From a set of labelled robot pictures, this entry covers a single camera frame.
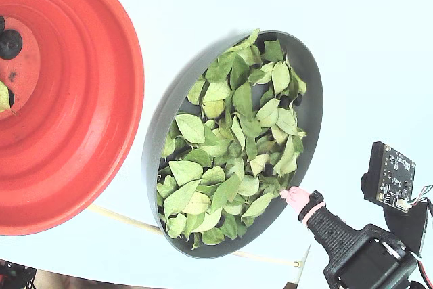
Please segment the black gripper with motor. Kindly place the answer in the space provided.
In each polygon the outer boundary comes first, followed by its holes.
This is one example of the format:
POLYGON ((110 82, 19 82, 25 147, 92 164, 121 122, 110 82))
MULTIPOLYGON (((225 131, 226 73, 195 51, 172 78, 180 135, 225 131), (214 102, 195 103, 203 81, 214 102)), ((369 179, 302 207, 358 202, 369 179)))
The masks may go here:
POLYGON ((355 230, 332 214, 323 195, 300 187, 280 191, 329 257, 330 288, 406 288, 417 262, 405 245, 375 225, 355 230))

